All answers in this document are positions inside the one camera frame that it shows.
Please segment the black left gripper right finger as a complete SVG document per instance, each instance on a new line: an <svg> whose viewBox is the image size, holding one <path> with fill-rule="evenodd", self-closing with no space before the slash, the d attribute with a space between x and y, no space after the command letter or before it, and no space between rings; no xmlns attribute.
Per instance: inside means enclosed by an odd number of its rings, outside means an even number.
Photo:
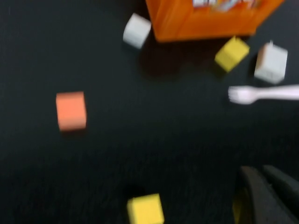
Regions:
<svg viewBox="0 0 299 224"><path fill-rule="evenodd" d="M283 205L295 217L299 216L299 181L272 165L263 165L263 173Z"/></svg>

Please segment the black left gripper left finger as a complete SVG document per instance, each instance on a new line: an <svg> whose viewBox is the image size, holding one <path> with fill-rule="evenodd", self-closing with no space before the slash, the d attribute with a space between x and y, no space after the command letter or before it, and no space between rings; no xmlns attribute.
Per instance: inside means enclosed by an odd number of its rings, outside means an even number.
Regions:
<svg viewBox="0 0 299 224"><path fill-rule="evenodd" d="M283 205L263 171L242 166L237 188L237 222L239 224L297 224Z"/></svg>

